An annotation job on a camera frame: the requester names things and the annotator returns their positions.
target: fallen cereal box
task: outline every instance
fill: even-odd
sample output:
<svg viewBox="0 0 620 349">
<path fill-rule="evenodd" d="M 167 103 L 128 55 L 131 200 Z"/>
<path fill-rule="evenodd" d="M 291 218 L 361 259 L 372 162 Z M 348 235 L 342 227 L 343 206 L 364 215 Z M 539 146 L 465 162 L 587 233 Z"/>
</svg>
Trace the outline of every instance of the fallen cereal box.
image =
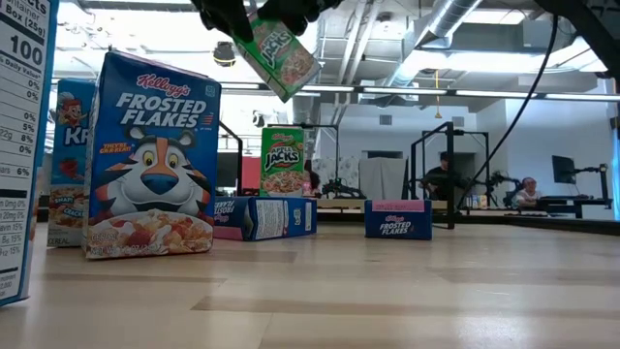
<svg viewBox="0 0 620 349">
<path fill-rule="evenodd" d="M 299 42 L 295 34 L 279 21 L 249 16 L 254 41 L 236 46 L 259 77 L 280 97 L 288 101 L 321 70 L 319 61 Z"/>
<path fill-rule="evenodd" d="M 88 146 L 87 258 L 211 248 L 220 92 L 207 77 L 106 54 Z"/>
<path fill-rule="evenodd" d="M 47 246 L 80 246 L 88 114 L 94 94 L 94 82 L 58 82 Z"/>
<path fill-rule="evenodd" d="M 303 198 L 218 197 L 216 238 L 258 241 L 317 233 L 317 201 Z"/>
<path fill-rule="evenodd" d="M 301 197 L 306 180 L 303 130 L 263 128 L 261 153 L 261 196 Z"/>
</svg>

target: cartoon tiger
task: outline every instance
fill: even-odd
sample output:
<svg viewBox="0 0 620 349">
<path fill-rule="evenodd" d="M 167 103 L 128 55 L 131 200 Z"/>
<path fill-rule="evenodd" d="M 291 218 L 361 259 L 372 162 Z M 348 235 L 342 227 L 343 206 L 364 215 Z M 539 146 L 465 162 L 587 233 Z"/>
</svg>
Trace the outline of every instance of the cartoon tiger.
<svg viewBox="0 0 620 349">
<path fill-rule="evenodd" d="M 132 127 L 127 137 L 138 141 L 136 151 L 93 178 L 95 195 L 103 207 L 96 220 L 153 208 L 212 220 L 204 215 L 211 185 L 186 156 L 186 149 L 196 144 L 191 131 L 167 139 Z"/>
</svg>

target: blue cereal box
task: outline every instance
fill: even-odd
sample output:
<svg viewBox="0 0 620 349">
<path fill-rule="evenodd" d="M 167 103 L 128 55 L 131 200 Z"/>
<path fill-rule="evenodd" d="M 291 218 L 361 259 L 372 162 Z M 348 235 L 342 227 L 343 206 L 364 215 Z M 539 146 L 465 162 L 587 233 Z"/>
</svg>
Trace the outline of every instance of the blue cereal box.
<svg viewBox="0 0 620 349">
<path fill-rule="evenodd" d="M 215 237 L 244 241 L 317 233 L 317 202 L 302 198 L 217 198 Z"/>
<path fill-rule="evenodd" d="M 367 238 L 433 239 L 428 200 L 367 200 L 364 222 Z"/>
<path fill-rule="evenodd" d="M 94 94 L 94 82 L 58 82 L 47 246 L 80 246 L 88 114 Z"/>
<path fill-rule="evenodd" d="M 211 248 L 220 94 L 205 76 L 106 54 L 88 146 L 87 258 Z"/>
</svg>

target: bowl of cereal illustration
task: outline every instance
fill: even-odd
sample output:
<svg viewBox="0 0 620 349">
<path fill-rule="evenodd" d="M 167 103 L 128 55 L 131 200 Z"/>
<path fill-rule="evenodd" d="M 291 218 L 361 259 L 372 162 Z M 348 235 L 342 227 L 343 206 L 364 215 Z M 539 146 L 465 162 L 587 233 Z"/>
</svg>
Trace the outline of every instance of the bowl of cereal illustration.
<svg viewBox="0 0 620 349">
<path fill-rule="evenodd" d="M 84 202 L 83 185 L 52 185 L 49 191 L 49 224 L 80 229 Z"/>
<path fill-rule="evenodd" d="M 301 197 L 303 173 L 283 171 L 271 174 L 263 180 L 263 189 L 270 197 Z"/>
<path fill-rule="evenodd" d="M 102 221 L 87 239 L 95 258 L 196 253 L 211 248 L 213 227 L 197 217 L 151 209 Z"/>
</svg>

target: computer screen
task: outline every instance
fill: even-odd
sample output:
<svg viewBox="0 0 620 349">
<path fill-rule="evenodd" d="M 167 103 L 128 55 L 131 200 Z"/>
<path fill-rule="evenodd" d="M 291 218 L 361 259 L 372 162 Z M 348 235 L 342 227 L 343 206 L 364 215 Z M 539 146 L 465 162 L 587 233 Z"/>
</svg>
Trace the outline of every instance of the computer screen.
<svg viewBox="0 0 620 349">
<path fill-rule="evenodd" d="M 219 152 L 217 154 L 217 187 L 236 187 L 237 152 Z"/>
<path fill-rule="evenodd" d="M 576 184 L 574 178 L 574 161 L 564 156 L 552 157 L 553 162 L 553 180 L 556 183 Z"/>
</svg>

